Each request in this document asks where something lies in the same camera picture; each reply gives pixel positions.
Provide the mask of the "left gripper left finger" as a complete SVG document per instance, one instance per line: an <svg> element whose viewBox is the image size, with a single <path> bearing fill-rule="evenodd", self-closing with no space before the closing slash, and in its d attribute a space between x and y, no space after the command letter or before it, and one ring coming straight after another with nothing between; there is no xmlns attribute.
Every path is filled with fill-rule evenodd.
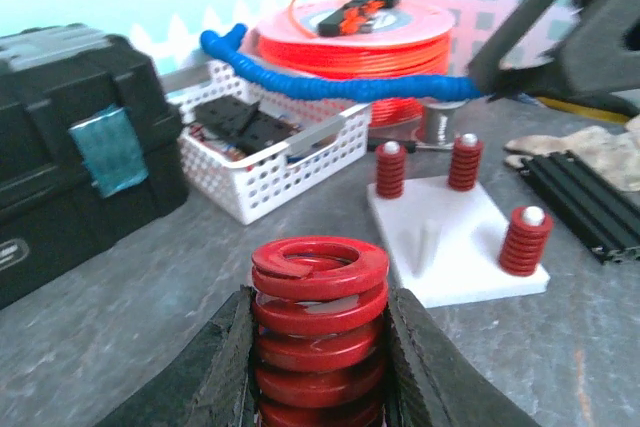
<svg viewBox="0 0 640 427"><path fill-rule="evenodd" d="M234 292L178 356L99 426L254 426L254 290Z"/></svg>

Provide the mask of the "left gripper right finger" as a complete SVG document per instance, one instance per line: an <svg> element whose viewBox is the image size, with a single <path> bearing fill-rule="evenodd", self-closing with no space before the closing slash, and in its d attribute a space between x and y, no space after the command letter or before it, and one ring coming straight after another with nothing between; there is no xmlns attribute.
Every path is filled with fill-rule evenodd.
<svg viewBox="0 0 640 427"><path fill-rule="evenodd" d="M538 424L466 360L411 291L390 291L385 320L389 426Z"/></svg>

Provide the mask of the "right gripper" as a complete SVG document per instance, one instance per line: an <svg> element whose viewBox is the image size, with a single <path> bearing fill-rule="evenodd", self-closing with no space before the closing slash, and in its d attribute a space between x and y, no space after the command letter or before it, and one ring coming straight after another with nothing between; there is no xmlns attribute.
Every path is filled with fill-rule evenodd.
<svg viewBox="0 0 640 427"><path fill-rule="evenodd" d="M500 68L501 60L556 0L521 0L468 65L482 92L550 90L584 95L639 87L639 52L629 41L639 28L639 0L571 0L577 24L536 67Z"/></svg>

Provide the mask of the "large red spring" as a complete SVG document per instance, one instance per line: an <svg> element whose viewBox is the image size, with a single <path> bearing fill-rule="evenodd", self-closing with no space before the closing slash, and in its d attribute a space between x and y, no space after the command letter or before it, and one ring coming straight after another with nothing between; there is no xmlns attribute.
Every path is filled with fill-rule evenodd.
<svg viewBox="0 0 640 427"><path fill-rule="evenodd" d="M252 255L263 426L379 426L389 258L345 237L283 238Z"/></svg>

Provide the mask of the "white peg board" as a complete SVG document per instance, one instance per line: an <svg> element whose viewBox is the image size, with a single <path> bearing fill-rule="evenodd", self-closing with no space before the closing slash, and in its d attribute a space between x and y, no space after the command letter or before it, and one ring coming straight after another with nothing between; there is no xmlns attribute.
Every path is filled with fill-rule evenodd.
<svg viewBox="0 0 640 427"><path fill-rule="evenodd" d="M539 265L526 277L505 272L498 256L509 221L476 184L449 188L445 176L407 179L396 199L367 197L396 283L427 308L543 293L550 276Z"/></svg>

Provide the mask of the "black aluminium extrusion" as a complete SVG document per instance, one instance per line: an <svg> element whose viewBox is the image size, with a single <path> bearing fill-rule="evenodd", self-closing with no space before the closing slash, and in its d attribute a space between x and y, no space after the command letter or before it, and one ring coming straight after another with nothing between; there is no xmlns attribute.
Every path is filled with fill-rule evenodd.
<svg viewBox="0 0 640 427"><path fill-rule="evenodd" d="M601 264L639 260L639 206L577 154L535 155L517 171Z"/></svg>

